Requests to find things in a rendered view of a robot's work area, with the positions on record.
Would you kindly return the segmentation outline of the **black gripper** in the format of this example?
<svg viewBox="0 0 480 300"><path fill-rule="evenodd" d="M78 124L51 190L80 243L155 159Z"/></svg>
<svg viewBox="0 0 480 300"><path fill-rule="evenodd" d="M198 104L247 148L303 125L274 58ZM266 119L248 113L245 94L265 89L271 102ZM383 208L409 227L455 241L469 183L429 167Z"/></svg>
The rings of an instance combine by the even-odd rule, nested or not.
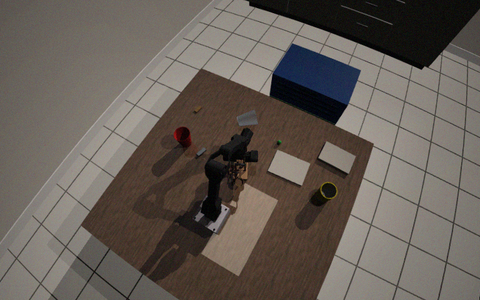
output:
<svg viewBox="0 0 480 300"><path fill-rule="evenodd" d="M251 150L248 152L245 152L243 155L237 155L237 154L232 154L230 161L231 162L237 162L238 160L245 160L245 163L250 163L250 162L258 162L258 151ZM229 161L228 157L223 156L223 161Z"/></svg>

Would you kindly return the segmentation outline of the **yellow mug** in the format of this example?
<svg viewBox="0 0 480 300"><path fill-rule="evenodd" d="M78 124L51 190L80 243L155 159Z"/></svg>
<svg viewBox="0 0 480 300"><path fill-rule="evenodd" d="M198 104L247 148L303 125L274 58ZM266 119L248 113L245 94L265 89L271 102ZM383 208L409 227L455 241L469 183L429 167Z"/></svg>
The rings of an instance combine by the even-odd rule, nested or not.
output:
<svg viewBox="0 0 480 300"><path fill-rule="evenodd" d="M335 198L337 194L337 187L331 182L325 182L316 192L316 197L320 202L326 202Z"/></svg>

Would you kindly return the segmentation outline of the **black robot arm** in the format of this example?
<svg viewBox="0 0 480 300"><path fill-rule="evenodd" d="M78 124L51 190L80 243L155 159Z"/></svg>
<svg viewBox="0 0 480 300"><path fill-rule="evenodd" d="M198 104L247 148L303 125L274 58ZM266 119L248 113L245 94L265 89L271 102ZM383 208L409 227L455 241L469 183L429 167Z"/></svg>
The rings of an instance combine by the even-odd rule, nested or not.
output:
<svg viewBox="0 0 480 300"><path fill-rule="evenodd" d="M219 188L222 179L226 176L230 168L230 158L232 154L243 155L247 152L247 146L251 141L253 132L249 128L244 128L241 135L235 134L231 141L221 145L218 151L211 154L205 164L205 175L209 179L208 197L202 203L201 213L212 221L216 221L221 213L221 201L219 197ZM219 155L228 157L228 165L213 160Z"/></svg>

